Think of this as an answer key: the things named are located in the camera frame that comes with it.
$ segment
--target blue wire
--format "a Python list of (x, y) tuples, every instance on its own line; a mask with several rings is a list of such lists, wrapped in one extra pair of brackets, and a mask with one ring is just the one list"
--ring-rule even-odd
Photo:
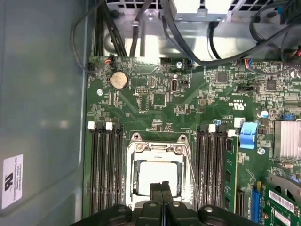
[(249, 64), (248, 64), (248, 67), (249, 67), (249, 68), (251, 68), (252, 62), (253, 62), (253, 60), (251, 59), (251, 60), (249, 61)]

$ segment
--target capacitor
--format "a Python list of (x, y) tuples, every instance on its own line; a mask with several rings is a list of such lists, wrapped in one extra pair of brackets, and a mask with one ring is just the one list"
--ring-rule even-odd
[(269, 112), (266, 110), (260, 110), (257, 113), (258, 118), (268, 118)]
[(219, 126), (222, 124), (222, 121), (220, 119), (214, 119), (213, 120), (213, 123), (216, 125), (216, 126)]

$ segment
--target blue latch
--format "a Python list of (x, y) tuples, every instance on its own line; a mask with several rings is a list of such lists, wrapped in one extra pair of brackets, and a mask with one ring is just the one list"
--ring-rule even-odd
[(257, 123), (245, 122), (240, 130), (239, 142), (240, 148), (254, 149), (255, 148), (255, 135), (257, 131)]

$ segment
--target motherboard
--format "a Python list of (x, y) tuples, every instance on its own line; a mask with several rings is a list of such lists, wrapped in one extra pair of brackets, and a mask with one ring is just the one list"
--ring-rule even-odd
[[(83, 217), (150, 198), (211, 204), (262, 225), (301, 224), (301, 77), (242, 62), (91, 57)], [(277, 62), (254, 61), (266, 73)]]

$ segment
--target blue pcie slot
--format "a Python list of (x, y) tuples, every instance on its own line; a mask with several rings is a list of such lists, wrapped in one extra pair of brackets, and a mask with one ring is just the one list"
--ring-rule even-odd
[(251, 194), (251, 221), (255, 223), (259, 223), (259, 203), (260, 194), (253, 189)]

